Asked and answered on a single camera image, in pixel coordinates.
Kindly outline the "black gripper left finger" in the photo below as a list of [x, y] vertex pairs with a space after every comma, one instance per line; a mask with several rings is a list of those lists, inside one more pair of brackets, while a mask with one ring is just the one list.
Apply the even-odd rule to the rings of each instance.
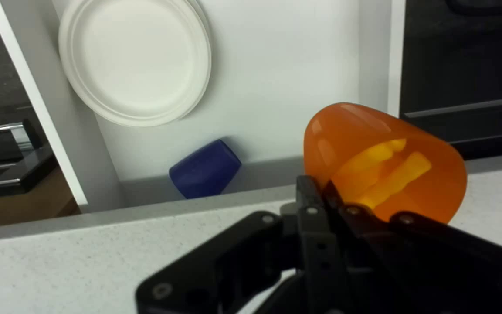
[[323, 198], [309, 177], [281, 215], [255, 212], [147, 278], [138, 314], [236, 314], [276, 287], [260, 314], [344, 314], [340, 254]]

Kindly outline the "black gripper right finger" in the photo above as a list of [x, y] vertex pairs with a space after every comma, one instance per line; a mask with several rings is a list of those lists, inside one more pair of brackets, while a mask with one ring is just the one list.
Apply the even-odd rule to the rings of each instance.
[[502, 247], [414, 212], [387, 222], [346, 203], [333, 186], [347, 257], [363, 261], [386, 310], [400, 314], [502, 314]]

